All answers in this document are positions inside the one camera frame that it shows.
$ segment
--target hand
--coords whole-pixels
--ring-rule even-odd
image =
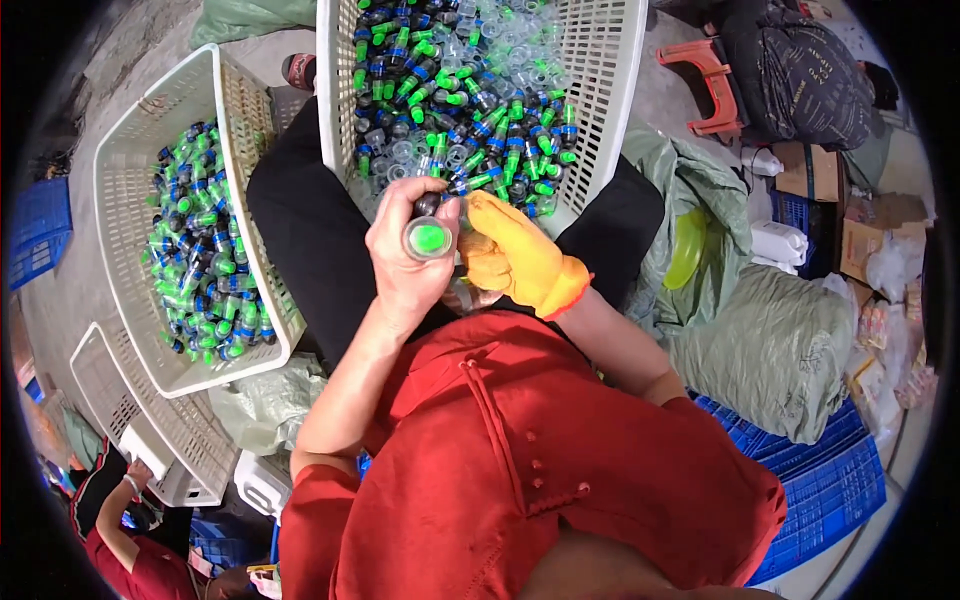
[[[147,482],[154,478],[154,473],[140,459],[133,461],[127,468],[127,474],[133,478],[141,491],[146,490]]]
[[[467,196],[467,207],[474,231],[461,238],[459,248],[475,285],[533,306],[545,321],[584,294],[591,277],[584,263],[564,255],[520,211],[479,190]]]
[[[453,232],[453,245],[445,256],[419,262],[403,249],[403,228],[413,214],[413,204],[426,192],[442,192],[446,181],[429,177],[397,180],[387,187],[376,219],[365,241],[373,261],[377,302],[388,327],[409,336],[437,303],[453,276],[453,249],[460,229],[460,199],[441,205],[435,215]]]

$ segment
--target white bracelet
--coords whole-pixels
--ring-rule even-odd
[[[132,477],[130,477],[129,474],[124,475],[123,478],[129,481],[130,485],[133,486],[134,495],[140,495],[140,488],[139,486],[136,485],[136,481]]]

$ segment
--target woman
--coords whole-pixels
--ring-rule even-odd
[[[142,461],[127,460],[107,438],[96,468],[70,504],[70,518],[86,556],[127,600],[262,598],[251,590],[245,566],[208,578],[187,563],[193,509],[166,508],[163,520],[142,534],[123,526],[125,510],[153,479]]]
[[[656,189],[621,160],[557,244],[471,195],[468,275],[506,297],[457,319],[438,303],[452,255],[420,263],[400,245],[413,202],[445,182],[394,182],[369,226],[323,165],[316,110],[247,191],[334,365],[291,455],[284,598],[769,595],[728,587],[783,522],[780,482],[613,308],[662,221]],[[453,230],[459,202],[438,213]],[[362,486],[361,447],[374,456]]]

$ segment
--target concrete floor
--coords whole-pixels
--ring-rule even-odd
[[[100,255],[94,220],[92,161],[97,144],[143,91],[185,58],[187,39],[201,13],[200,0],[163,0],[134,4],[122,17],[84,71],[84,133],[70,175],[74,233],[59,266],[21,289],[21,301],[38,373],[85,414],[84,402],[69,368],[69,358],[91,321],[116,316],[107,274]],[[702,37],[699,30],[659,12],[656,27],[647,32],[636,81],[631,121],[646,121],[664,133],[693,140],[730,165],[738,165],[736,149],[696,138],[686,122],[700,118],[690,87],[675,73],[657,64],[656,49]],[[313,52],[314,33],[285,31],[224,44],[224,49],[268,85],[285,85],[280,62],[295,52]],[[769,213],[763,185],[751,198],[752,219]]]

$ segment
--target black pants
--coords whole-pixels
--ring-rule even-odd
[[[364,245],[370,225],[324,166],[316,97],[260,159],[247,205],[324,358],[336,366],[376,296],[376,283]],[[593,287],[620,306],[662,221],[660,192],[621,157],[613,180],[557,246],[583,260],[595,274]],[[493,307],[533,314],[506,297]],[[411,341],[456,318],[438,302]]]
[[[70,501],[71,524],[81,540],[86,541],[86,536],[96,526],[100,507],[113,489],[123,481],[127,466],[127,459],[120,450],[104,438],[104,449],[97,456],[96,468],[77,487],[77,493]],[[164,507],[163,520],[154,529],[149,529],[148,522],[153,517],[152,511],[143,503],[131,502],[128,511],[140,527],[140,531],[136,533],[147,536],[169,548],[184,560],[187,559],[187,553],[190,550],[190,521],[193,519],[193,509]]]

